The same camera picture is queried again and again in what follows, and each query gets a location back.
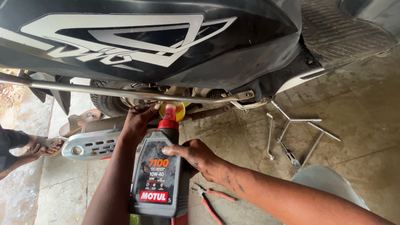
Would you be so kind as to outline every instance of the bottle label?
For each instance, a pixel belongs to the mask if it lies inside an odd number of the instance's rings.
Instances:
[[[164,141],[148,142],[136,179],[135,202],[171,205],[174,194],[176,156],[162,153]]]

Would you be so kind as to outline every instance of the metal grab rail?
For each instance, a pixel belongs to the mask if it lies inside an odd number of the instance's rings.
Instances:
[[[66,84],[66,83],[58,83],[58,82],[51,82],[44,80],[32,80],[28,78],[5,74],[2,72],[0,72],[0,83],[17,85],[17,86],[26,86],[32,88],[73,91],[73,92],[82,92],[89,94],[102,94],[102,95],[110,95],[110,96],[125,97],[125,98],[140,98],[144,100],[160,100],[160,101],[171,101],[171,102],[191,102],[191,103],[208,103],[208,104],[239,101],[252,98],[254,96],[254,93],[251,90],[246,92],[240,92],[223,98],[177,96],[170,94],[156,94],[156,93],[140,92],[134,90],[123,90],[116,88],[95,87],[95,86],[87,86],[80,84]]]

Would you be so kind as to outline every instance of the person's leg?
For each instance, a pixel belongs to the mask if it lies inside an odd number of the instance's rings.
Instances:
[[[53,148],[41,148],[40,144],[35,145],[37,137],[28,135],[22,131],[3,129],[0,125],[0,180],[16,168],[37,160],[43,154],[49,155],[60,151],[64,141],[63,139],[51,139],[58,145]],[[30,146],[24,154],[14,156],[10,153],[10,149],[22,148],[24,146]]]
[[[337,195],[369,210],[350,183],[331,168],[319,165],[309,166],[300,170],[292,181]]]

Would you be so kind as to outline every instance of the stained floor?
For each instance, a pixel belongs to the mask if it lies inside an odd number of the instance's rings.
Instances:
[[[308,81],[277,95],[276,102],[291,117],[321,118],[318,126],[341,138],[324,135],[307,165],[325,165],[349,180],[372,212],[400,224],[400,48],[387,58],[371,57]],[[74,83],[88,84],[78,79]],[[31,134],[58,136],[67,116],[52,99],[45,107],[27,90],[15,128]],[[73,93],[71,113],[94,108],[89,94]],[[35,112],[35,118],[26,117]],[[272,105],[244,114],[226,114],[180,125],[180,142],[199,138],[218,156],[236,165],[290,180],[295,173],[281,146],[272,142],[273,161],[266,153],[270,112],[272,138],[280,136],[286,120]],[[319,131],[306,123],[293,123],[283,142],[302,161]],[[0,221],[6,224],[80,225],[108,160],[74,161],[61,155],[41,157],[0,182]],[[192,178],[203,188],[223,191],[236,202],[207,196],[226,224],[281,224],[277,219],[200,174]],[[216,221],[190,193],[191,225]]]

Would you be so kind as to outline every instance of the red bottle cap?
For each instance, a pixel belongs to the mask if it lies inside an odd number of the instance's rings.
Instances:
[[[158,123],[158,129],[162,128],[172,128],[179,130],[179,123],[176,121],[175,116],[176,107],[173,104],[168,104],[165,106],[165,114],[162,121]]]

